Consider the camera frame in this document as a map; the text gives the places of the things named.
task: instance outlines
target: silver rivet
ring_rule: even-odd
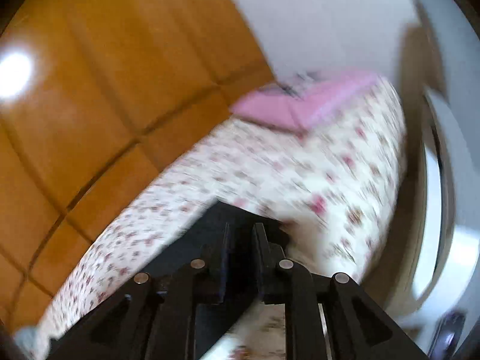
[[[137,284],[143,284],[146,283],[149,278],[150,276],[148,274],[146,274],[145,272],[140,272],[133,277],[133,281],[135,281],[135,283]]]
[[[347,274],[340,272],[339,274],[335,275],[335,280],[337,280],[341,284],[345,284],[349,282],[350,278]]]
[[[292,269],[293,261],[291,261],[291,259],[281,259],[278,265],[280,268],[283,268],[283,269]]]
[[[201,269],[205,266],[205,261],[202,259],[193,259],[191,260],[190,266],[194,269]]]

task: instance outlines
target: white wall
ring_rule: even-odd
[[[398,83],[412,0],[234,0],[279,77],[372,68]]]

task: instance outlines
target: pink folded fabric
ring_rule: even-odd
[[[308,131],[366,90],[379,78],[371,71],[349,71],[326,80],[297,76],[241,97],[230,111],[246,120],[284,130]]]

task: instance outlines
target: floral tablecloth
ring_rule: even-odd
[[[404,164],[400,100],[385,79],[298,136],[231,118],[155,179],[98,237],[38,325],[35,357],[217,198],[281,220],[288,255],[359,281],[381,253]],[[282,306],[255,304],[206,356],[284,358]]]

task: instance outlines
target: floral fabric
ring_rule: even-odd
[[[284,223],[287,253],[359,281],[382,251],[404,161],[400,100],[385,79],[305,136],[231,118],[158,176],[98,237],[38,326],[35,357],[106,299],[214,199]],[[206,356],[284,358],[282,306],[254,305]]]

